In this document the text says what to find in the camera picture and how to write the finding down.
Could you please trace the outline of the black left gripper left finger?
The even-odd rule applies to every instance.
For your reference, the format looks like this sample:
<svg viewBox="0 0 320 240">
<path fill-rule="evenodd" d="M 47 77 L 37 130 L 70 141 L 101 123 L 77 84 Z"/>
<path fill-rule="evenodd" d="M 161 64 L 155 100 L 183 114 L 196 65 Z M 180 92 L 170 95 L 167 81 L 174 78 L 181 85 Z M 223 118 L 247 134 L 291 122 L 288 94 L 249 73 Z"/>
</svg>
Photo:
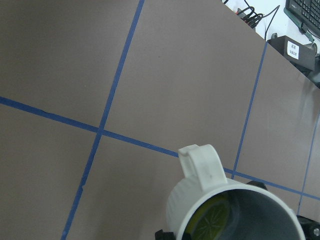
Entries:
<svg viewBox="0 0 320 240">
<path fill-rule="evenodd" d="M 175 234 L 170 231 L 164 231 L 163 229 L 160 229 L 155 232 L 154 234 L 155 240 L 175 240 Z"/>
</svg>

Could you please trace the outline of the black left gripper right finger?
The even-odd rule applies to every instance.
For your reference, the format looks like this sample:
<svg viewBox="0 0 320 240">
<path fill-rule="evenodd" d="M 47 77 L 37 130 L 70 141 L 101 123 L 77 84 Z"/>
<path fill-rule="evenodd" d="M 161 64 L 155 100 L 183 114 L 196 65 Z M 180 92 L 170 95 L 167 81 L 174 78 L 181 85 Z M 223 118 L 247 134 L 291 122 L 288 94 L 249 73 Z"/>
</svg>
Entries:
<svg viewBox="0 0 320 240">
<path fill-rule="evenodd" d="M 268 191 L 266 185 L 259 181 L 251 180 L 247 185 L 256 186 Z M 310 218 L 297 215 L 299 224 L 303 230 L 306 240 L 319 240 L 320 239 L 320 223 L 318 221 L 312 220 Z"/>
</svg>

